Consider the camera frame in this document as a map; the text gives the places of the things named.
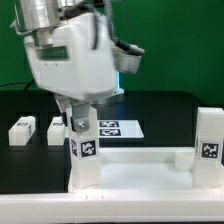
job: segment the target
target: white platform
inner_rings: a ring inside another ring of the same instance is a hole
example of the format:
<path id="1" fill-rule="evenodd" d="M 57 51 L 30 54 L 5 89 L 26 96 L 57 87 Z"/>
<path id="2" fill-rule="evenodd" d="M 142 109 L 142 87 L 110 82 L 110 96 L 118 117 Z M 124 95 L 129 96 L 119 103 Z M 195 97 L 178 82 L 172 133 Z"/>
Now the white platform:
<path id="1" fill-rule="evenodd" d="M 174 167 L 176 150 L 101 149 L 100 186 L 0 196 L 0 223 L 224 221 L 224 172 L 220 188 L 192 188 L 192 173 Z"/>

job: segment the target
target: black tabletop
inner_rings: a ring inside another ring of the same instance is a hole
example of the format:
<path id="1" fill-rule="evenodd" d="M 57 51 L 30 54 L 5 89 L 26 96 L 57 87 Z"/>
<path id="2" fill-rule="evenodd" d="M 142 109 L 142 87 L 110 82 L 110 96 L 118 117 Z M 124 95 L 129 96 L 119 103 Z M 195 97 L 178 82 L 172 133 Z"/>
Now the black tabletop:
<path id="1" fill-rule="evenodd" d="M 141 141 L 101 140 L 102 147 L 193 146 L 197 107 L 202 102 L 184 92 L 128 92 L 124 100 L 94 106 L 101 120 L 138 120 Z M 47 129 L 60 116 L 51 93 L 0 92 L 0 194 L 67 192 L 68 140 L 47 146 Z M 21 116 L 35 116 L 37 130 L 25 147 L 10 147 L 8 130 Z"/>

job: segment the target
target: white rectangular block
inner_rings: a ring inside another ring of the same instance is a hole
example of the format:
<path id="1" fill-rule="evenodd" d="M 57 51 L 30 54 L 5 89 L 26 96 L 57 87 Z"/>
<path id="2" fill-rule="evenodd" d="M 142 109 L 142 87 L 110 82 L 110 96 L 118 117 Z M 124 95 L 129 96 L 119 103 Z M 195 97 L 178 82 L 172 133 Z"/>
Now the white rectangular block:
<path id="1" fill-rule="evenodd" d="M 194 187 L 220 186 L 223 139 L 224 111 L 219 108 L 199 108 L 193 168 Z"/>
<path id="2" fill-rule="evenodd" d="M 67 109 L 66 112 L 72 162 L 72 186 L 75 188 L 86 188 L 98 185 L 101 181 L 101 161 L 97 111 L 94 108 L 90 108 L 90 129 L 82 133 L 72 130 L 72 109 Z"/>
<path id="3" fill-rule="evenodd" d="M 9 130 L 9 145 L 24 146 L 36 130 L 35 117 L 21 117 Z"/>
<path id="4" fill-rule="evenodd" d="M 54 117 L 47 131 L 47 141 L 49 146 L 64 145 L 65 125 L 62 117 Z"/>

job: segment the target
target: green backdrop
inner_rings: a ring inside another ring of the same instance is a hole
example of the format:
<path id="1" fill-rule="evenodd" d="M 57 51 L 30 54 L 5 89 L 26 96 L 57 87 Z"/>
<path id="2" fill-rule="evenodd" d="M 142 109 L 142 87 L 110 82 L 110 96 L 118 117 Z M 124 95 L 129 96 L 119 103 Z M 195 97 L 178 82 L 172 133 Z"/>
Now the green backdrop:
<path id="1" fill-rule="evenodd" d="M 224 0 L 126 2 L 130 28 L 123 2 L 113 3 L 116 35 L 129 42 L 133 39 L 146 54 L 138 74 L 121 75 L 122 87 L 185 91 L 207 103 L 223 104 Z M 0 1 L 0 10 L 0 83 L 29 81 L 22 38 L 9 29 L 14 1 Z"/>

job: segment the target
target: white cube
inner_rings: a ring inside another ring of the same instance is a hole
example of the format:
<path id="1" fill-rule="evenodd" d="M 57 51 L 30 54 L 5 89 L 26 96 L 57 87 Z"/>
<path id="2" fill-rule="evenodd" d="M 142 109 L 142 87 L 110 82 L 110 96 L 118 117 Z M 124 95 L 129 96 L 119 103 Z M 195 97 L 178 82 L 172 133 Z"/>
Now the white cube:
<path id="1" fill-rule="evenodd" d="M 100 184 L 101 161 L 99 156 L 99 137 L 97 111 L 90 108 L 90 129 L 83 133 L 71 128 L 72 110 L 67 109 L 69 141 L 72 162 L 72 187 L 87 188 Z"/>
<path id="2" fill-rule="evenodd" d="M 65 141 L 65 125 L 62 117 L 54 117 L 47 131 L 49 146 L 61 146 Z"/>
<path id="3" fill-rule="evenodd" d="M 35 130 L 35 117 L 21 117 L 9 130 L 9 145 L 25 146 Z"/>

